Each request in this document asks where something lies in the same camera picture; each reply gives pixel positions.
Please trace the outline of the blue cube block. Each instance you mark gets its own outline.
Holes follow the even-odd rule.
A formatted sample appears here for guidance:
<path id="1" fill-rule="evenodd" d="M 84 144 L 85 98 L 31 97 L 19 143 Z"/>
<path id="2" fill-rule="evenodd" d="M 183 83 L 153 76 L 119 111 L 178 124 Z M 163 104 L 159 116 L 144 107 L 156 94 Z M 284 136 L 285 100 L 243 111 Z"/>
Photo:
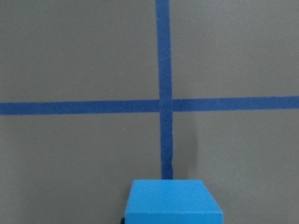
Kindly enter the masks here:
<path id="1" fill-rule="evenodd" d="M 135 180 L 126 224 L 222 224 L 223 212 L 200 180 Z"/>

